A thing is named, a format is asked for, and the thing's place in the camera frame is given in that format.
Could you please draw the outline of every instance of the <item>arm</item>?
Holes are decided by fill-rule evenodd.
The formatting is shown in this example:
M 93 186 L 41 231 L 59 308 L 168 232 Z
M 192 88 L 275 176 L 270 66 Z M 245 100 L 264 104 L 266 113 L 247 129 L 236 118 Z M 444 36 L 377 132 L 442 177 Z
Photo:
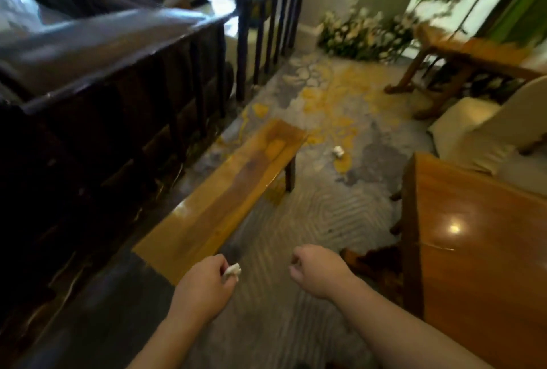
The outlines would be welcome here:
M 228 303 L 237 282 L 222 282 L 223 255 L 205 258 L 186 273 L 174 291 L 167 317 L 127 369 L 177 369 L 201 329 Z
M 388 368 L 491 367 L 382 297 L 354 276 L 342 258 L 330 250 L 313 245 L 297 247 L 289 271 L 304 290 L 335 304 Z

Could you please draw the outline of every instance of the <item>chair back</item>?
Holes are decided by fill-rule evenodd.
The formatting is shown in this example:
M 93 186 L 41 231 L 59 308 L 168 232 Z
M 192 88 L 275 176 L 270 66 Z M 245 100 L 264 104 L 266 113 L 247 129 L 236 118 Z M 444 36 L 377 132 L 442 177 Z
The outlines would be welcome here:
M 522 148 L 547 133 L 547 76 L 520 88 L 496 114 L 476 132 L 499 142 Z

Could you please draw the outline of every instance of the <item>person's right hand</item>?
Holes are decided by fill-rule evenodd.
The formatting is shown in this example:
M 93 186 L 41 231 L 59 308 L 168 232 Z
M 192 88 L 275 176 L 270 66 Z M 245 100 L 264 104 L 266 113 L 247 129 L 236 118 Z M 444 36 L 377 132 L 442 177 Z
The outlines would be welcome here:
M 303 245 L 294 249 L 291 278 L 314 297 L 332 300 L 337 284 L 354 278 L 343 259 L 329 249 Z

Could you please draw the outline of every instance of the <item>person's left hand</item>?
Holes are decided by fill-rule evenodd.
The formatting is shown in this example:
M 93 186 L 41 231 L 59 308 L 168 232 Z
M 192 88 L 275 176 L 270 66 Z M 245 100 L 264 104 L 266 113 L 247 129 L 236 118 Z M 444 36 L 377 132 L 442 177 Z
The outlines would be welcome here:
M 195 322 L 198 325 L 213 320 L 224 309 L 236 287 L 236 276 L 222 282 L 222 274 L 228 267 L 222 254 L 195 264 L 175 288 L 166 319 L 175 324 Z

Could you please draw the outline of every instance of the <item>wood grain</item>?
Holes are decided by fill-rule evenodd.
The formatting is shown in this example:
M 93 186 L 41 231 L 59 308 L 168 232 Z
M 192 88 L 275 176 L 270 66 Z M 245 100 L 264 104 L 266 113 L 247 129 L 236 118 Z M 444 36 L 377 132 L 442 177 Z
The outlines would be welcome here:
M 547 367 L 546 200 L 417 154 L 403 228 L 409 311 L 496 368 Z
M 304 139 L 301 129 L 271 120 L 133 251 L 175 285 L 192 265 L 218 251 Z

